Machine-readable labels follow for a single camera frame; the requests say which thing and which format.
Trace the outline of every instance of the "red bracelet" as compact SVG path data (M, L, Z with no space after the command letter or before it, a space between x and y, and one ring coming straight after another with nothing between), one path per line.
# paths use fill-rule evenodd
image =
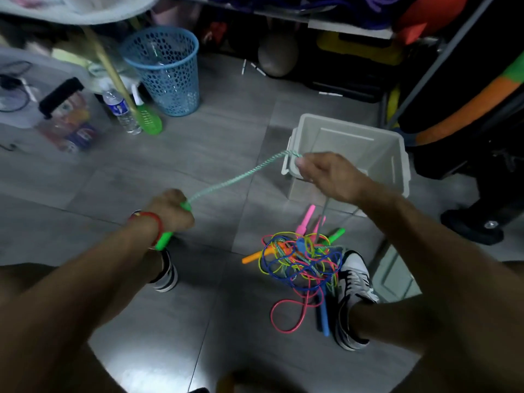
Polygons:
M135 211L130 217L129 217L129 221L131 219L134 219L138 216L148 216L150 218L153 218L155 221L157 221L157 224L158 224L158 236L156 237L156 239L154 239L153 241L153 244L151 244L151 247L154 248L154 246L157 244L157 242L160 240L160 238L162 237L162 233L163 233L163 224L162 224L162 219L160 218L160 216L158 216L157 214L155 214L154 212L148 212L148 211Z

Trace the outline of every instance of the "blue wastebasket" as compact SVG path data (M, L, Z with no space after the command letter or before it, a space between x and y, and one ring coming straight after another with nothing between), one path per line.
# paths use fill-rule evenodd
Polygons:
M168 116L185 116L199 106L197 52L199 43L186 29L157 26L126 38L120 52Z

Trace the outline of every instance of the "plastic water bottle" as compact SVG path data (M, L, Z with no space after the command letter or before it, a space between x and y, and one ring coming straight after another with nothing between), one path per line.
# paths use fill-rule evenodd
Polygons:
M136 122L131 110L129 110L127 102L120 92L111 87L109 83L106 83L106 85L102 87L102 90L102 98L104 98L105 104L109 106L109 109L111 109L111 112L113 112L126 132L131 135L141 133L142 129L140 128L140 125Z

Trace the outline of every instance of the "bottle label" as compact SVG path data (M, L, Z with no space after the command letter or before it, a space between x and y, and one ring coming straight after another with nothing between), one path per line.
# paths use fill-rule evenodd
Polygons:
M117 103L116 105L108 105L109 109L111 109L111 112L115 116L121 116L122 114L126 114L129 112L129 108L127 106L126 100L122 99L120 103Z

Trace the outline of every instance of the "shoe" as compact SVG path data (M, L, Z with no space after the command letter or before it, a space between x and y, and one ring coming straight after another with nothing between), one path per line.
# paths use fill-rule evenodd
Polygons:
M171 262L169 251L163 249L160 251L163 261L163 269L160 274L149 284L158 292L167 292L174 288L178 283L177 268Z
M349 326L349 310L359 302L378 303L378 297L370 284L370 273L362 256L356 251L344 254L344 263L338 272L338 313L335 324L335 340L345 350L357 350L367 346L369 340L360 339Z

